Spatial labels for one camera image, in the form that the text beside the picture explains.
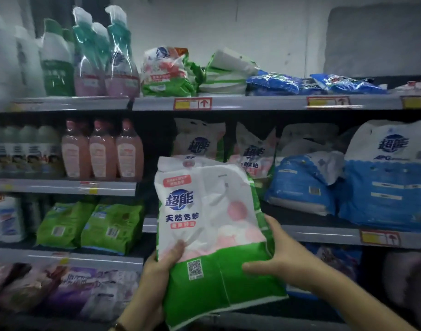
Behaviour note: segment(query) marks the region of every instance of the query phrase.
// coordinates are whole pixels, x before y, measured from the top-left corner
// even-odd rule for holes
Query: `pink bottle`
[[[129,119],[125,118],[122,126],[122,133],[115,140],[120,176],[126,180],[141,181],[144,166],[143,143]]]
[[[94,176],[102,180],[114,180],[117,177],[115,140],[100,120],[94,122],[94,132],[89,139],[89,152]]]
[[[92,175],[89,139],[84,136],[76,123],[66,121],[66,134],[62,138],[63,163],[66,174],[73,179],[86,180]]]

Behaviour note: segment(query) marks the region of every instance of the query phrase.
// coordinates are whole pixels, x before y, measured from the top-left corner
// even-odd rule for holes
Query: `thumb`
[[[171,269],[182,257],[185,247],[186,244],[184,241],[177,241],[175,246],[159,261],[159,264],[166,270]]]
[[[251,263],[243,263],[243,271],[247,274],[273,275],[275,267],[271,260],[253,261]]]

